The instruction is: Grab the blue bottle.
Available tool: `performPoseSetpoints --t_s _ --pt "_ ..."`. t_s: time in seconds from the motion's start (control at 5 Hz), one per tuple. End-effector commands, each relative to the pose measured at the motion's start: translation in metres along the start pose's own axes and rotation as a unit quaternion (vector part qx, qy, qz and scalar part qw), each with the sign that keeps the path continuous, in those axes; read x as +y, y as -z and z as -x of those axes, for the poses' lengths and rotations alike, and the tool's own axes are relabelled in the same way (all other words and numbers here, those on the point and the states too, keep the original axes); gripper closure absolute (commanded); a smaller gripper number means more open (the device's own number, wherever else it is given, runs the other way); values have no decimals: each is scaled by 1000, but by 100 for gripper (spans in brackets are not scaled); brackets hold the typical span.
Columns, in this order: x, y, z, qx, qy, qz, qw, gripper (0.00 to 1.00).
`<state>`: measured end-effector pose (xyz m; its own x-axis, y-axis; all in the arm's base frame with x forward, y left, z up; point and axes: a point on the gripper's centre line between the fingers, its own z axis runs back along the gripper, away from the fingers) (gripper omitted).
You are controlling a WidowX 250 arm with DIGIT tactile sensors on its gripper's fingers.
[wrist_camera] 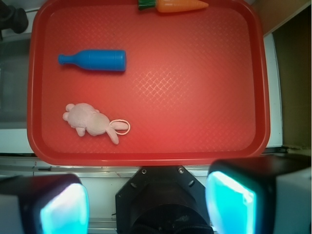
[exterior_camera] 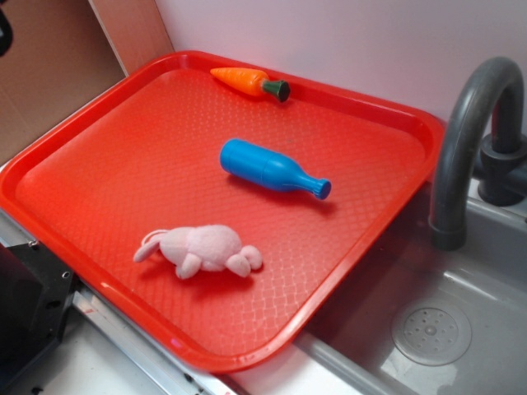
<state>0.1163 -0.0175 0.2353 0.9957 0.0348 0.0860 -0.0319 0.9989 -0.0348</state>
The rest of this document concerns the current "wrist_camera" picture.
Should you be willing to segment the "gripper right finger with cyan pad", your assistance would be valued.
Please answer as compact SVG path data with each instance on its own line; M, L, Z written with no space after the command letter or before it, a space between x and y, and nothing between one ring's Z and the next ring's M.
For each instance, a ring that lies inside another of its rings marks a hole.
M211 164L205 198L219 234L309 234L309 156L220 159Z

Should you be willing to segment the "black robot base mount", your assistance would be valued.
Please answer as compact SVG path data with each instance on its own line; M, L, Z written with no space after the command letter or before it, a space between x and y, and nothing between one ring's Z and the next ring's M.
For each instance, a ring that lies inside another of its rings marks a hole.
M142 167L116 193L119 234L212 234L205 186L183 166Z

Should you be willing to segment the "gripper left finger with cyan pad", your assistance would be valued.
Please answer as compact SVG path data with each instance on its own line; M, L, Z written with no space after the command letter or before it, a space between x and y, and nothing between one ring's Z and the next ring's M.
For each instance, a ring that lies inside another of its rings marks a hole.
M89 198L74 174L0 180L2 234L85 234Z

